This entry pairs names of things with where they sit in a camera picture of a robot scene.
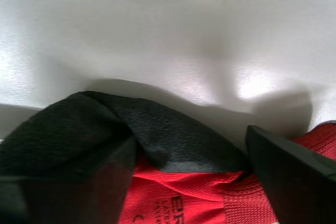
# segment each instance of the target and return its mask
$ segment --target black fabric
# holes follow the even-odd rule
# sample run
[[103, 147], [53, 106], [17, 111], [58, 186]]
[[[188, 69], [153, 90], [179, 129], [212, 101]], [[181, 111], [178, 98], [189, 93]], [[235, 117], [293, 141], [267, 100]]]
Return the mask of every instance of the black fabric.
[[158, 103], [79, 92], [23, 123], [0, 145], [0, 175], [36, 176], [104, 142], [134, 136], [163, 172], [236, 172], [249, 168], [233, 144]]

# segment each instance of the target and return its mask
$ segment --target red knit fabric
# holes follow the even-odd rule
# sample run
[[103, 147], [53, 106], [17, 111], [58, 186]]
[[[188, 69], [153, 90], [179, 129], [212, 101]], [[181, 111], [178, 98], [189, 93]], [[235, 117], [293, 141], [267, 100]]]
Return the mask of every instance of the red knit fabric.
[[[294, 140], [336, 159], [336, 124]], [[138, 162], [119, 224], [271, 224], [277, 221], [255, 175], [163, 173]]]

